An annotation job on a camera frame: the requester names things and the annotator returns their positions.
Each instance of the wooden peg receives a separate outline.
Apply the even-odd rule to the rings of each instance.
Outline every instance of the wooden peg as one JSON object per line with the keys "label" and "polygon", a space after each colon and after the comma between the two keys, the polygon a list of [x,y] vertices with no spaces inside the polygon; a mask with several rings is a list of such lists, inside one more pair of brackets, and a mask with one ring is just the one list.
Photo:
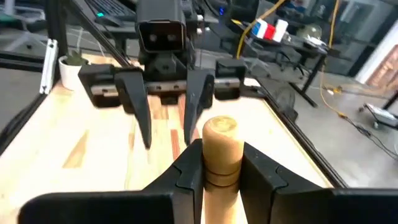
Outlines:
{"label": "wooden peg", "polygon": [[206,224],[236,223],[243,145],[238,137],[238,124],[233,118],[218,116],[205,123]]}

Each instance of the gray floor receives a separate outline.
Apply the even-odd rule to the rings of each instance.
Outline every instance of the gray floor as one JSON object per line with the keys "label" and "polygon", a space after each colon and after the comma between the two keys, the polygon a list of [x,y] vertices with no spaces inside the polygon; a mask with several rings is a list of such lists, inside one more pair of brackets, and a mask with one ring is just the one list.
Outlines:
{"label": "gray floor", "polygon": [[[76,46],[78,30],[71,30],[68,43]],[[83,33],[81,47],[99,50],[96,42],[89,34]],[[25,46],[17,52],[44,55],[44,49],[34,46],[27,50]],[[129,42],[129,55],[137,55],[137,44]],[[207,55],[202,58],[201,64],[208,67],[214,64],[215,58],[222,55]],[[300,74],[291,70],[280,73],[278,68],[270,66],[272,78],[302,82]],[[327,83],[340,85],[354,83],[346,77],[326,75]],[[0,129],[17,113],[28,105],[38,93],[40,83],[39,73],[29,73],[17,70],[0,68]],[[315,80],[308,90],[308,95],[318,103],[318,108],[312,108],[301,96],[296,94],[295,109],[299,116],[298,126],[314,143],[315,147],[325,156],[330,164],[338,171],[339,175],[352,187],[398,187],[398,162],[388,157],[381,149],[377,148],[370,140],[359,134],[354,127],[329,110],[320,98],[319,80]],[[397,132],[389,128],[373,129],[373,119],[368,112],[359,114],[358,108],[363,103],[372,103],[381,106],[386,100],[363,95],[344,93],[331,96],[325,92],[329,104],[346,113],[353,121],[363,124],[375,135],[379,136],[385,145],[394,150]],[[391,111],[398,113],[398,105]]]}

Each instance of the desk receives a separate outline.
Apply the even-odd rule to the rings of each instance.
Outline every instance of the desk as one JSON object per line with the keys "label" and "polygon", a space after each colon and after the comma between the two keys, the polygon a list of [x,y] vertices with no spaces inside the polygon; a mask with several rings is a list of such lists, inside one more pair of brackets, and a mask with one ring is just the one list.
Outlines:
{"label": "desk", "polygon": [[[49,192],[144,188],[186,147],[184,102],[182,96],[177,106],[162,106],[158,97],[149,96],[152,146],[146,150],[136,119],[122,107],[98,110],[85,92],[56,84],[0,157],[0,223],[15,223],[26,201]],[[217,115],[232,116],[244,140],[273,160],[321,187],[332,187],[265,101],[214,99],[198,120],[193,139],[200,138],[204,123]]]}
{"label": "desk", "polygon": [[[220,39],[221,39],[220,48],[224,49],[224,50],[226,50],[226,49],[223,48],[223,42],[231,42],[233,45],[235,45],[237,47],[239,39],[241,37],[241,34],[243,33],[243,30],[246,28],[246,26],[243,24],[235,24],[233,22],[230,22],[228,25],[229,25],[228,27],[221,25],[221,24],[215,24],[215,25],[210,26],[212,31],[215,32],[218,35],[218,37],[220,37]],[[264,51],[277,52],[277,51],[280,51],[279,49],[281,47],[290,47],[294,50],[301,50],[304,52],[319,55],[319,59],[316,62],[314,68],[312,69],[311,74],[308,76],[307,81],[304,83],[303,88],[300,89],[295,83],[289,83],[290,86],[313,107],[317,107],[318,105],[307,95],[307,90],[310,87],[310,85],[312,84],[316,75],[318,75],[318,71],[321,69],[322,65],[324,64],[326,57],[332,56],[332,57],[347,60],[346,57],[341,57],[340,52],[337,50],[333,50],[333,49],[327,50],[327,49],[323,49],[320,47],[310,49],[310,48],[305,47],[303,45],[303,42],[299,42],[299,41],[291,41],[290,42],[287,40],[282,40],[281,42],[276,42],[273,40],[257,38],[252,33],[250,35],[251,35],[251,38],[253,38],[253,42],[263,46]],[[236,51],[237,51],[237,48],[232,47],[230,49],[229,53],[235,56]],[[267,60],[262,60],[262,61],[275,62],[274,59],[272,59],[271,61],[267,61]]]}

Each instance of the wood grain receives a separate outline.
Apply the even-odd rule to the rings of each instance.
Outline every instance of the wood grain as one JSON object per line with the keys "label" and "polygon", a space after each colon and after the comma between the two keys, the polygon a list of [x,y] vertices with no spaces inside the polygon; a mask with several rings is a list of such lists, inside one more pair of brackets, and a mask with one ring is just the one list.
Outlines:
{"label": "wood grain", "polygon": [[[86,55],[91,62],[111,59]],[[18,209],[49,192],[139,190],[151,183],[186,148],[183,96],[177,106],[149,97],[152,146],[145,149],[135,117],[121,107],[97,110],[82,92],[56,84],[0,157],[0,223],[15,223]],[[234,118],[242,138],[298,175],[331,187],[298,142],[262,100],[214,99],[198,120]]]}

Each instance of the black plastic part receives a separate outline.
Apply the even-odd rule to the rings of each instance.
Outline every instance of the black plastic part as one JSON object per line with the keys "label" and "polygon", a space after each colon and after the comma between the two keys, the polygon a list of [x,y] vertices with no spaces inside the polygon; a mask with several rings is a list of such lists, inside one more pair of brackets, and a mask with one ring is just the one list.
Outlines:
{"label": "black plastic part", "polygon": [[214,75],[208,70],[189,70],[184,112],[184,140],[191,143],[193,130],[205,108],[213,104]]}
{"label": "black plastic part", "polygon": [[[216,78],[238,78],[240,86],[244,86],[246,66],[242,60],[219,59],[216,61]],[[214,96],[217,100],[234,100],[241,96],[240,88],[215,89]]]}
{"label": "black plastic part", "polygon": [[397,223],[397,190],[321,189],[274,196],[271,224]]}
{"label": "black plastic part", "polygon": [[114,76],[114,83],[119,93],[119,100],[127,114],[137,118],[146,148],[152,142],[152,125],[147,91],[139,68],[124,68]]}
{"label": "black plastic part", "polygon": [[203,200],[202,143],[198,139],[141,191],[45,194],[20,210],[19,224],[200,224]]}
{"label": "black plastic part", "polygon": [[103,65],[83,65],[79,71],[79,79],[86,90],[88,98],[97,108],[109,108],[120,106],[121,102],[118,96],[104,97],[102,95],[93,95],[91,87],[93,85],[113,85],[115,67],[110,64]]}
{"label": "black plastic part", "polygon": [[[196,139],[178,157],[178,159],[160,177],[149,184],[144,190],[158,191],[169,187],[178,190],[185,189],[193,194],[194,224],[199,224],[201,219],[201,206],[203,201],[204,166],[202,163],[202,140]],[[172,169],[177,169],[180,176],[177,181],[170,181]]]}
{"label": "black plastic part", "polygon": [[288,185],[276,174],[279,166],[251,145],[244,144],[239,184],[248,223],[269,222],[274,191]]}
{"label": "black plastic part", "polygon": [[148,53],[183,51],[187,30],[181,0],[138,1],[136,30],[141,50]]}
{"label": "black plastic part", "polygon": [[227,58],[216,61],[216,78],[238,78],[243,81],[245,74],[243,60]]}

